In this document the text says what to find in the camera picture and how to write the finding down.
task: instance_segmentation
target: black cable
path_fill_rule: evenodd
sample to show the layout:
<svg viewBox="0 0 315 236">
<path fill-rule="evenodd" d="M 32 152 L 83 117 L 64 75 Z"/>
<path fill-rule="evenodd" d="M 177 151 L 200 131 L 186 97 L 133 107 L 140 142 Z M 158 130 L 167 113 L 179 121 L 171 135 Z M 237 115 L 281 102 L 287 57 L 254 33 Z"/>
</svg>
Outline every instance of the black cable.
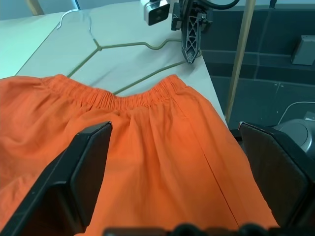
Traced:
<svg viewBox="0 0 315 236">
<path fill-rule="evenodd" d="M 78 10 L 81 10 L 79 3 L 78 3 L 78 0 L 74 0 L 74 3 L 77 5 Z"/>
<path fill-rule="evenodd" d="M 269 7 L 270 7 L 270 8 L 275 8 L 276 3 L 277 3 L 277 0 L 270 0 L 270 5 L 269 5 Z"/>
<path fill-rule="evenodd" d="M 200 0 L 200 1 L 203 2 L 203 4 L 205 4 L 207 7 L 210 7 L 216 10 L 227 10 L 234 7 L 240 0 L 234 0 L 233 2 L 226 5 L 218 5 L 207 0 Z"/>
</svg>

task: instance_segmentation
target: orange fabric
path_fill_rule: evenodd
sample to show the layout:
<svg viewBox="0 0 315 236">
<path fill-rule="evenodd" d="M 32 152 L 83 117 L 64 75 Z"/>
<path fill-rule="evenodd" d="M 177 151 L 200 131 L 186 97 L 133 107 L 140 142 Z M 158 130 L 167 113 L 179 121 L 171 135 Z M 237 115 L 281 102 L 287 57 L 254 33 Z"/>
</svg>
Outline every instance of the orange fabric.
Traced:
<svg viewBox="0 0 315 236">
<path fill-rule="evenodd" d="M 86 235 L 183 222 L 277 225 L 238 143 L 211 103 L 176 75 L 125 98 L 63 75 L 16 76 L 0 80 L 0 109 L 0 229 L 73 136 L 104 121 L 113 132 Z"/>
</svg>

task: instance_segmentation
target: table surface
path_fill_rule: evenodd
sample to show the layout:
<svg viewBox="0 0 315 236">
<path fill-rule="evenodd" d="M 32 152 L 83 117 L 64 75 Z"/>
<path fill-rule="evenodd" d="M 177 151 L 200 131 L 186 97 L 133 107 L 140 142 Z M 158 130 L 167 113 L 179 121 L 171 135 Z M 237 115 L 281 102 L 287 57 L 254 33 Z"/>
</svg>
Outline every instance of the table surface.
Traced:
<svg viewBox="0 0 315 236">
<path fill-rule="evenodd" d="M 158 46 L 168 38 L 181 38 L 180 31 L 171 31 L 170 16 L 163 22 L 148 26 L 143 20 L 139 2 L 112 4 L 85 12 L 91 17 L 92 34 L 101 46 L 133 42 L 147 42 Z M 32 20 L 29 27 L 32 32 L 38 31 L 33 35 L 27 34 L 26 24 L 18 27 L 23 28 L 23 38 L 27 39 L 25 42 L 23 40 L 25 48 L 27 48 L 26 42 L 30 41 L 32 47 L 25 51 L 17 50 L 15 45 L 22 41 L 20 33 L 12 43 L 7 40 L 6 44 L 9 44 L 9 48 L 15 48 L 11 51 L 6 50 L 6 54 L 9 55 L 14 65 L 11 65 L 11 69 L 5 73 L 0 72 L 0 78 L 14 75 L 17 73 L 17 68 L 20 68 L 18 75 L 36 77 L 55 74 L 67 75 L 96 49 L 88 31 L 87 16 L 80 12 L 69 13 L 64 17 L 63 26 L 57 30 L 56 25 L 61 15 L 62 13 L 44 15 Z M 9 28 L 3 25 L 4 23 L 0 25 L 0 28 Z M 18 63 L 15 63 L 15 57 L 21 57 Z M 71 78 L 92 87 L 114 92 L 162 67 L 183 59 L 180 42 L 169 42 L 158 51 L 145 46 L 105 49 L 97 52 Z M 197 58 L 193 65 L 185 63 L 160 72 L 118 95 L 128 96 L 144 92 L 170 74 L 177 74 L 187 85 L 207 98 L 225 123 L 202 57 Z"/>
</svg>

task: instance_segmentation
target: dark gray wall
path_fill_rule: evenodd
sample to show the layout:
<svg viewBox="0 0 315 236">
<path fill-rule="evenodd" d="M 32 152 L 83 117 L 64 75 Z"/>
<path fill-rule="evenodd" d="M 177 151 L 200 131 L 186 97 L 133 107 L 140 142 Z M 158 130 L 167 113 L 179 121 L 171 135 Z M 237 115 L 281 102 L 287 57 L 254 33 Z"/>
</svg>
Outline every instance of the dark gray wall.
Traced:
<svg viewBox="0 0 315 236">
<path fill-rule="evenodd" d="M 223 112 L 242 22 L 242 11 L 215 11 L 201 48 Z M 315 35 L 315 9 L 255 10 L 229 127 L 249 121 L 277 124 L 293 102 L 315 101 L 315 63 L 291 64 L 301 35 Z M 315 112 L 314 104 L 292 106 L 283 121 Z"/>
<path fill-rule="evenodd" d="M 39 0 L 45 14 L 76 9 L 74 0 Z M 32 16 L 26 0 L 0 0 L 0 20 Z"/>
</svg>

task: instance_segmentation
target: gray panel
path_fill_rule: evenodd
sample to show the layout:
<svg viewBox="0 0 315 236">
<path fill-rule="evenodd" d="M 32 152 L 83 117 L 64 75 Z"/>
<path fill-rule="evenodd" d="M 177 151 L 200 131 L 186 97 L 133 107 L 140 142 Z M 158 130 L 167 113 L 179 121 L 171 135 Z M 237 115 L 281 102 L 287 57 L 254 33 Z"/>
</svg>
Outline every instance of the gray panel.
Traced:
<svg viewBox="0 0 315 236">
<path fill-rule="evenodd" d="M 313 65 L 315 61 L 315 36 L 302 35 L 299 46 L 292 55 L 292 64 Z"/>
<path fill-rule="evenodd" d="M 297 70 L 315 70 L 315 67 L 313 68 L 309 65 L 292 64 L 291 55 L 285 54 L 259 54 L 259 65 Z"/>
<path fill-rule="evenodd" d="M 286 108 L 300 101 L 315 101 L 315 87 L 281 83 L 275 98 L 275 102 L 269 114 L 269 119 L 278 123 Z M 296 104 L 288 109 L 282 121 L 294 118 L 303 118 L 307 111 L 315 112 L 315 104 Z"/>
<path fill-rule="evenodd" d="M 314 15 L 315 10 L 272 10 L 260 52 L 291 55 L 301 35 L 315 35 Z"/>
<path fill-rule="evenodd" d="M 255 10 L 247 40 L 246 51 L 257 52 L 267 10 Z M 214 11 L 213 24 L 201 36 L 201 49 L 236 51 L 241 28 L 242 11 Z"/>
<path fill-rule="evenodd" d="M 257 79 L 315 85 L 315 71 L 297 68 L 259 66 Z"/>
<path fill-rule="evenodd" d="M 315 9 L 315 4 L 312 2 L 313 0 L 282 0 L 277 1 L 276 9 Z"/>
<path fill-rule="evenodd" d="M 231 77 L 233 71 L 232 63 L 206 63 L 210 76 Z M 240 78 L 253 79 L 256 65 L 243 64 L 241 67 Z"/>
<path fill-rule="evenodd" d="M 259 53 L 245 52 L 242 63 L 247 65 L 257 65 Z M 205 62 L 214 63 L 234 63 L 236 51 L 202 50 Z"/>
<path fill-rule="evenodd" d="M 230 79 L 212 76 L 211 80 L 222 110 L 225 111 Z M 276 120 L 271 120 L 268 112 L 274 102 L 277 89 L 277 83 L 240 79 L 228 125 L 229 128 L 237 128 L 240 121 L 261 125 L 274 124 Z"/>
</svg>

